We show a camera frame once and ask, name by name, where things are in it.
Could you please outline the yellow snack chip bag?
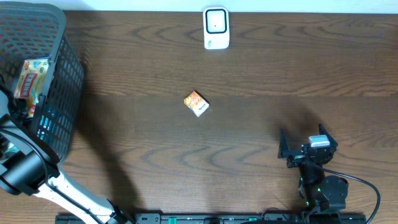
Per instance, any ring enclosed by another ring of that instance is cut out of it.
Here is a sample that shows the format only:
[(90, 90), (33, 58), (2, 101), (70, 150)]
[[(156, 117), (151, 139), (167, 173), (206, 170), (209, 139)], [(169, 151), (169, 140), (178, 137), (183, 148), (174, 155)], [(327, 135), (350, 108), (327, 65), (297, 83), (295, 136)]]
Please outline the yellow snack chip bag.
[(48, 68), (48, 57), (24, 60), (14, 91), (14, 98), (25, 100), (28, 118), (34, 116), (39, 95), (43, 92)]

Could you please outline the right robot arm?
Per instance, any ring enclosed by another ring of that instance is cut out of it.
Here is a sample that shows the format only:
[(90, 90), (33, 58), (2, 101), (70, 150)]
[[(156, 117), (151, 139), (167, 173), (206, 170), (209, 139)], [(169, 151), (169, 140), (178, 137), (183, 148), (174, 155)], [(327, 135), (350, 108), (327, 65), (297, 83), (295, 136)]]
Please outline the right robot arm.
[(348, 181), (336, 175), (325, 175), (323, 165), (330, 162), (338, 143), (322, 124), (319, 134), (310, 136), (308, 143), (300, 150), (289, 147), (287, 137), (280, 132), (277, 157), (287, 161), (288, 168), (298, 168), (299, 194), (307, 202), (307, 208), (300, 212), (304, 223), (343, 223), (341, 211), (346, 208)]

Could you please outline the small orange snack packet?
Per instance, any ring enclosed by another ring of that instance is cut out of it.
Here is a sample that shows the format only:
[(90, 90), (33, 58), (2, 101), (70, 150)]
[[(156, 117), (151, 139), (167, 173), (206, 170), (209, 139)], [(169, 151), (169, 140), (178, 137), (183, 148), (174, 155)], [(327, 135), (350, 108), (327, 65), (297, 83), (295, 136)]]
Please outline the small orange snack packet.
[(209, 107), (210, 104), (196, 90), (192, 91), (185, 99), (184, 104), (195, 114), (200, 117)]

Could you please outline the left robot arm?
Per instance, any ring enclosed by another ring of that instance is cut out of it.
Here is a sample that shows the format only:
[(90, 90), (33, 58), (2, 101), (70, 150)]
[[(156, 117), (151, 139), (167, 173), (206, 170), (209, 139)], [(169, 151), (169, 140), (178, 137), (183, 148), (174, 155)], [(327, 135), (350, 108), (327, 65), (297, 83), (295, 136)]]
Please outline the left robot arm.
[(47, 199), (84, 223), (134, 223), (135, 219), (109, 200), (97, 196), (59, 165), (56, 153), (10, 115), (15, 106), (1, 87), (1, 188), (13, 195)]

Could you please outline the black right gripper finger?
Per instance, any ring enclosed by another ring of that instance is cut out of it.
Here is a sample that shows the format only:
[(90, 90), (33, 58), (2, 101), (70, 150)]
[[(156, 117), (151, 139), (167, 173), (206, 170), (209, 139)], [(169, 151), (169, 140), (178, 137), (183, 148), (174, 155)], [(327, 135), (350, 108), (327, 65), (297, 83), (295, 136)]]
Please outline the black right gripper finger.
[(325, 129), (324, 125), (321, 123), (318, 125), (319, 128), (319, 135), (324, 135), (329, 141), (329, 147), (333, 152), (336, 151), (336, 148), (338, 147), (338, 143), (335, 141), (335, 139), (329, 134), (329, 132)]
[(279, 150), (277, 154), (278, 159), (285, 159), (290, 156), (290, 149), (289, 145), (286, 139), (286, 135), (284, 133), (284, 130), (280, 130), (280, 143), (279, 143)]

